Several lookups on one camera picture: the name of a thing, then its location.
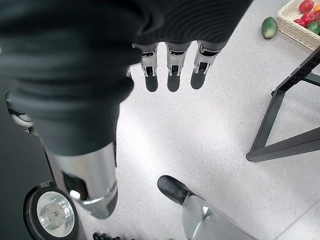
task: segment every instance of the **green vegetable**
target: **green vegetable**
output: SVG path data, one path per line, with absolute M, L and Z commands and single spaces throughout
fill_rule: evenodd
M 310 24 L 308 24 L 306 26 L 306 28 L 308 30 L 310 30 L 311 32 L 315 33 L 315 34 L 319 34 L 319 28 L 318 28 L 318 22 L 317 21 L 313 21 Z
M 263 21 L 261 26 L 262 35 L 267 39 L 270 39 L 274 35 L 276 35 L 277 29 L 278 29 L 277 22 L 272 16 L 267 17 Z

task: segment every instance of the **red tomato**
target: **red tomato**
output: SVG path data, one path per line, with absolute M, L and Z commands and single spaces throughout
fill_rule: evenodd
M 301 19 L 305 22 L 305 25 L 308 25 L 311 22 L 315 21 L 316 17 L 312 13 L 306 13 L 302 15 Z
M 310 0 L 305 0 L 299 5 L 300 13 L 309 13 L 314 8 L 314 2 Z
M 305 21 L 303 21 L 302 19 L 296 19 L 296 20 L 294 20 L 294 22 L 301 25 L 304 28 L 307 26 Z
M 320 19 L 320 10 L 315 11 L 313 15 L 319 20 Z

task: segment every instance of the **silver wheel hub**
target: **silver wheel hub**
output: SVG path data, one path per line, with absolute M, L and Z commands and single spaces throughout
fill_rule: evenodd
M 45 192 L 37 202 L 36 213 L 42 227 L 54 237 L 63 238 L 74 228 L 74 210 L 58 192 Z

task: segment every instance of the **black tire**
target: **black tire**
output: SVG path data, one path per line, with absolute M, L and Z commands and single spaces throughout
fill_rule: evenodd
M 70 203 L 74 214 L 74 225 L 71 232 L 64 237 L 56 237 L 48 233 L 41 225 L 38 214 L 37 204 L 40 197 L 47 192 L 56 192 L 64 196 Z M 71 198 L 56 187 L 44 187 L 34 192 L 25 204 L 25 223 L 26 227 L 34 240 L 75 240 L 78 236 L 79 230 L 79 218 L 76 210 L 76 206 L 72 202 Z

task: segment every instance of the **black base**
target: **black base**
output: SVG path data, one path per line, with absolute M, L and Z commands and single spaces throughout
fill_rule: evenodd
M 320 150 L 320 127 L 266 146 L 278 111 L 286 92 L 300 81 L 320 87 L 320 77 L 311 71 L 320 63 L 318 47 L 271 93 L 272 99 L 261 126 L 246 158 L 251 162 L 262 162 Z

